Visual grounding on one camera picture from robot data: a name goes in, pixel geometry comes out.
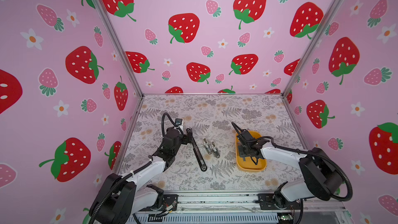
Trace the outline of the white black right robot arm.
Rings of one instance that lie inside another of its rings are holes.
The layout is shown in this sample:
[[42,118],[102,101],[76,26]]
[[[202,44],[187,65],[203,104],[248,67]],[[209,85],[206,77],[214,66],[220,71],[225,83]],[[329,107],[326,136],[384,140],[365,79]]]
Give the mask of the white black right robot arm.
[[261,160],[274,160],[301,171],[302,178],[281,184],[274,192],[278,208],[296,200],[318,198],[347,202],[353,197],[353,187],[347,174],[320,148],[293,149],[278,145],[271,136],[254,136],[232,122],[237,135],[237,156],[243,162],[258,166]]

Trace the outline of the black long stapler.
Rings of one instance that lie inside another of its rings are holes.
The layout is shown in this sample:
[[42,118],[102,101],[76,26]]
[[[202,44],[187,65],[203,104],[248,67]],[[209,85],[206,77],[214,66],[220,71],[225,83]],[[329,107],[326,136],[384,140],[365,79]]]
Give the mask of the black long stapler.
[[193,151],[194,151],[195,157],[197,159],[198,165],[200,167],[200,170],[202,172],[206,172],[207,171],[207,165],[206,165],[206,163],[204,161],[204,158],[203,158],[203,156],[202,156],[202,154],[201,154],[201,152],[199,150],[199,147],[196,144],[195,139],[193,139],[193,141],[189,142],[189,143],[191,143],[192,146],[193,146]]

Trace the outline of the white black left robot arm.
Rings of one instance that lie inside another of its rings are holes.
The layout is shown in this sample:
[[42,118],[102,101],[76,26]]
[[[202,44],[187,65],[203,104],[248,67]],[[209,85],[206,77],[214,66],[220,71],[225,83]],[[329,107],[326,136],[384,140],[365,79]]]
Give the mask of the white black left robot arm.
[[191,142],[192,135],[184,134],[182,126],[182,119],[172,120],[168,113],[162,115],[159,148],[140,168],[106,177],[89,209],[88,224],[125,224],[141,209],[161,208],[164,190],[146,184],[173,164],[181,145]]

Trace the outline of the yellow plastic tray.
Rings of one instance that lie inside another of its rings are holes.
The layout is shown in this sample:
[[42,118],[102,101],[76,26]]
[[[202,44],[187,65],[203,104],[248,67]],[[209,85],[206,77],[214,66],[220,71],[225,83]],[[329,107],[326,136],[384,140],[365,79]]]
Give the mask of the yellow plastic tray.
[[[249,132],[254,136],[254,138],[261,137],[260,133],[258,133],[256,131],[249,131]],[[240,143],[238,141],[237,135],[236,135],[236,162],[237,162],[238,168],[245,172],[261,172],[261,171],[265,170],[267,167],[267,161],[264,157],[263,157],[263,159],[257,160],[256,158],[251,159],[250,157],[243,159],[239,156],[238,145]],[[268,142],[268,140],[263,138],[263,141],[262,141],[263,145],[266,144],[267,142]]]

